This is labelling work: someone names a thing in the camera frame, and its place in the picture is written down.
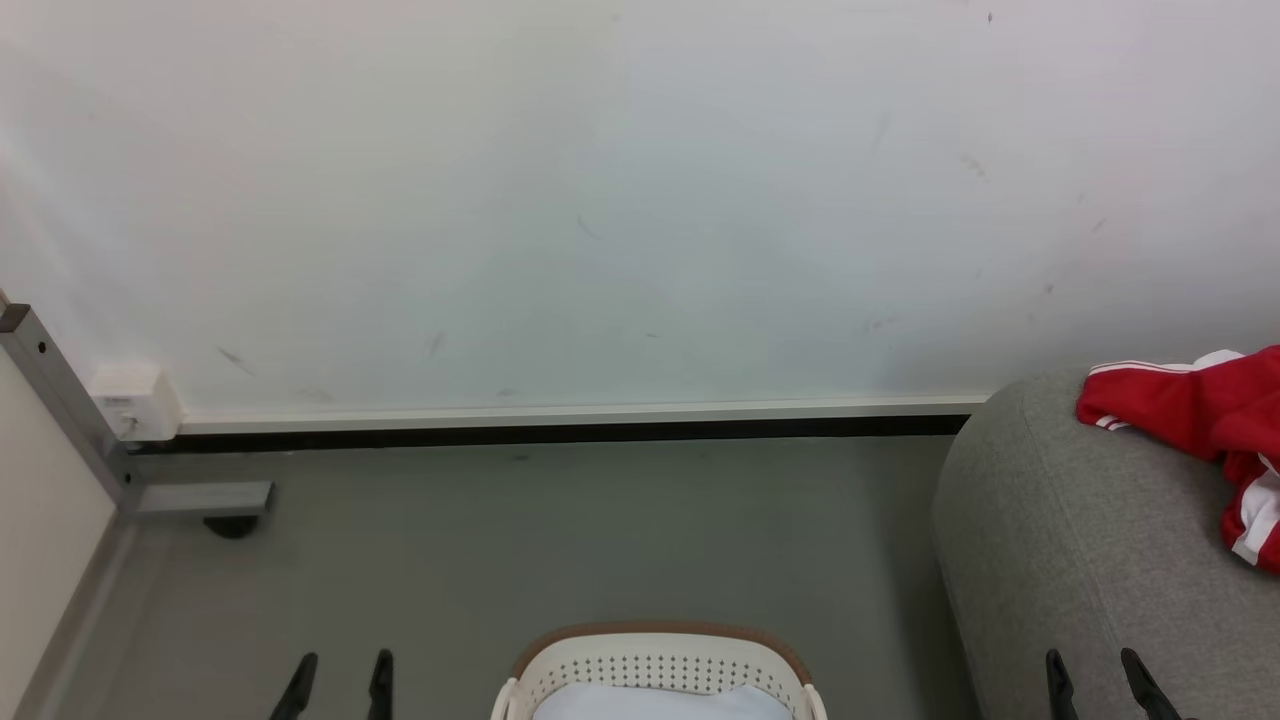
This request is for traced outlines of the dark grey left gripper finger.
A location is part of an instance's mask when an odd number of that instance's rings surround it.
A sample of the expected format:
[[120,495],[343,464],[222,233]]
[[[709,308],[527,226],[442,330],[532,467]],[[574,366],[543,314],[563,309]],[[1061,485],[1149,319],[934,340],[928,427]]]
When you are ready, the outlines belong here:
[[367,720],[392,720],[394,714],[394,655],[380,650],[372,669],[367,694]]
[[308,652],[302,656],[293,671],[282,697],[269,714],[270,720],[296,720],[300,719],[308,707],[317,671],[319,656]]

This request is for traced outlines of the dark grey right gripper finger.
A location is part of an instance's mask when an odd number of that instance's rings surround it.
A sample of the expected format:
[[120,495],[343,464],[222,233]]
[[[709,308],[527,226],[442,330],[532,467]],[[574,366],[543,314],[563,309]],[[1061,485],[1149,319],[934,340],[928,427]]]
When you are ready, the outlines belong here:
[[1133,648],[1120,652],[1126,683],[1134,701],[1149,720],[1183,720],[1172,701],[1158,687],[1140,656]]
[[1044,656],[1046,680],[1050,698],[1050,717],[1053,720],[1078,720],[1074,706],[1074,684],[1061,653],[1051,648]]

